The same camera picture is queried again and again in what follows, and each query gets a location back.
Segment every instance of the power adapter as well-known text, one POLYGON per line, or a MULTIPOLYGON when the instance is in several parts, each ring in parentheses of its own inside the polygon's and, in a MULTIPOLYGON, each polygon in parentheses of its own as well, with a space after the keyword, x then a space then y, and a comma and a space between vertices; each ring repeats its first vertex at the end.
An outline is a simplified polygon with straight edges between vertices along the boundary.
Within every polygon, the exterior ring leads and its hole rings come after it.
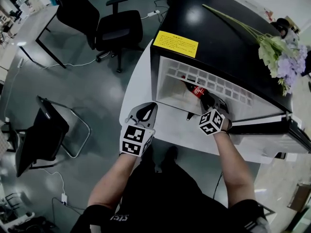
POLYGON ((154 10, 154 11, 148 13, 148 17, 153 17, 153 16, 155 16, 156 14, 160 14, 160 11, 159 11, 159 10, 154 10))
POLYGON ((62 203, 63 205, 67 205, 68 196, 65 193, 62 193, 62 203))
POLYGON ((22 67, 23 62, 24 62, 24 59, 23 59, 23 58, 21 58, 21 59, 19 60, 19 63, 18 63, 18 65, 17 65, 17 67, 18 67, 18 68, 21 68, 21 67, 22 67))

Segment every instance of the black chair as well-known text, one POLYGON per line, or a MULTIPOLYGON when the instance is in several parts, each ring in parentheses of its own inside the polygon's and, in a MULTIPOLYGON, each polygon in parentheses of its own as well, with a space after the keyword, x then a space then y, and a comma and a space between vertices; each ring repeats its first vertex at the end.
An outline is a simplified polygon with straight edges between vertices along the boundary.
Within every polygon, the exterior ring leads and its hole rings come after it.
POLYGON ((139 12, 130 10, 118 13, 118 4, 127 0, 108 1, 106 6, 112 5, 113 14, 102 19, 99 11, 88 0, 57 1, 58 20, 84 33, 92 50, 102 51, 96 56, 97 62, 101 61, 101 56, 112 51, 111 57, 118 56, 117 72, 121 72, 122 48, 144 51, 138 46, 142 40, 139 12))
POLYGON ((306 58, 306 69, 301 74, 301 76, 306 76, 309 73, 311 73, 311 51, 308 52, 307 58, 306 58))
POLYGON ((72 109, 62 104, 43 99, 39 96, 36 97, 36 100, 40 109, 33 126, 27 130, 17 131, 24 131, 26 133, 22 143, 17 148, 15 155, 17 177, 28 168, 38 169, 54 166, 33 166, 33 164, 35 164, 37 160, 54 161, 60 146, 65 149, 66 153, 71 158, 78 157, 91 134, 91 128, 72 109), (88 135, 75 156, 72 155, 62 143, 69 130, 69 125, 56 111, 52 104, 69 109, 88 128, 88 135))

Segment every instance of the green leaf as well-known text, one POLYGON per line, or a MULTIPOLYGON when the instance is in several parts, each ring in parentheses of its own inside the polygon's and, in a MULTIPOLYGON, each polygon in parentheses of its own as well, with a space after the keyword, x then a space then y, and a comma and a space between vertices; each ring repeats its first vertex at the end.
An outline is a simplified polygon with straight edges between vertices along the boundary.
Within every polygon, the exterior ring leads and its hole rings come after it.
POLYGON ((270 75, 272 78, 276 78, 277 76, 277 66, 276 66, 276 62, 271 62, 269 65, 268 65, 268 68, 270 70, 270 75))
POLYGON ((291 51, 286 43, 282 40, 281 37, 275 36, 271 38, 271 41, 273 41, 274 44, 284 53, 286 53, 288 56, 292 57, 293 56, 293 51, 291 51))
POLYGON ((258 55, 259 58, 263 60, 265 66, 268 66, 270 63, 274 63, 276 61, 274 50, 265 40, 260 42, 258 55))

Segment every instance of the white cable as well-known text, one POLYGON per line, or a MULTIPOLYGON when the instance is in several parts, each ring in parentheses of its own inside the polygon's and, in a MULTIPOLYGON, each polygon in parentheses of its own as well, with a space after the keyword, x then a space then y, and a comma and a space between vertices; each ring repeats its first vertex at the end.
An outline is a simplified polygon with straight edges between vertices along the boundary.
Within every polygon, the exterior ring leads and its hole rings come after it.
POLYGON ((5 105, 5 108, 4 108, 4 120, 6 119, 6 108, 8 107, 8 103, 9 103, 9 100, 10 100, 10 96, 11 96, 12 88, 13 88, 13 85, 14 85, 14 81, 16 79, 16 76, 19 74, 19 71, 20 71, 20 68, 18 69, 17 73, 15 74, 15 76, 13 78, 13 81, 12 81, 12 84, 11 84, 11 88, 10 88, 10 91, 9 91, 9 96, 8 96, 8 99, 6 101, 6 105, 5 105))
POLYGON ((63 181, 63 191, 64 191, 64 194, 66 194, 65 189, 64 189, 64 187, 65 187, 65 182, 64 182, 63 176, 60 174, 60 172, 50 173, 50 172, 48 172, 47 170, 45 170, 44 168, 40 168, 40 169, 46 171, 46 172, 47 172, 48 174, 50 174, 50 175, 53 175, 53 174, 55 174, 55 173, 59 174, 60 177, 61 177, 61 179, 62 179, 62 181, 63 181))
POLYGON ((19 136, 19 134, 17 133, 17 131, 14 130, 14 132, 15 132, 15 134, 17 135, 17 148, 19 148, 21 139, 20 139, 20 136, 19 136))
MULTIPOLYGON (((105 56, 100 57, 100 58, 101 58, 101 59, 103 59, 103 58, 107 57, 109 54, 110 54, 110 52, 108 52, 108 54, 106 54, 105 56)), ((96 61, 96 59, 95 59, 95 60, 92 60, 92 61, 91 61, 91 62, 89 62, 89 63, 86 63, 86 64, 81 64, 81 65, 73 65, 73 64, 70 64, 70 63, 68 63, 68 64, 64 64, 64 65, 65 65, 65 66, 66 66, 66 65, 69 65, 69 66, 72 66, 72 67, 82 67, 82 66, 89 65, 89 64, 93 63, 94 61, 96 61)), ((40 69, 47 69, 47 68, 50 68, 50 67, 56 67, 56 66, 60 66, 60 64, 56 64, 56 65, 53 65, 53 66, 48 66, 48 67, 40 67, 40 69)))

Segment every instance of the flower stem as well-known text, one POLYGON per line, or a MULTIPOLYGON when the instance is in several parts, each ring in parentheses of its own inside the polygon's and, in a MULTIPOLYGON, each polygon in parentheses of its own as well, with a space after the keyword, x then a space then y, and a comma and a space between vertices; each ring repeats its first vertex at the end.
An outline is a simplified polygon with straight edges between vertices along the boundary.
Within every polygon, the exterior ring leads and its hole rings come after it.
POLYGON ((202 6, 207 8, 207 9, 209 9, 209 10, 211 10, 212 12, 218 13, 218 14, 220 14, 220 15, 222 15, 222 16, 224 16, 224 17, 226 17, 226 18, 236 22, 237 24, 242 26, 246 31, 248 31, 258 41, 258 43, 260 43, 259 36, 262 36, 264 34, 261 33, 260 31, 258 31, 257 29, 254 29, 254 28, 246 25, 245 23, 242 23, 239 20, 236 20, 235 18, 230 17, 230 16, 228 16, 228 15, 226 15, 226 14, 224 14, 224 13, 218 11, 218 10, 215 10, 214 8, 209 7, 209 6, 205 5, 205 4, 202 4, 202 6))

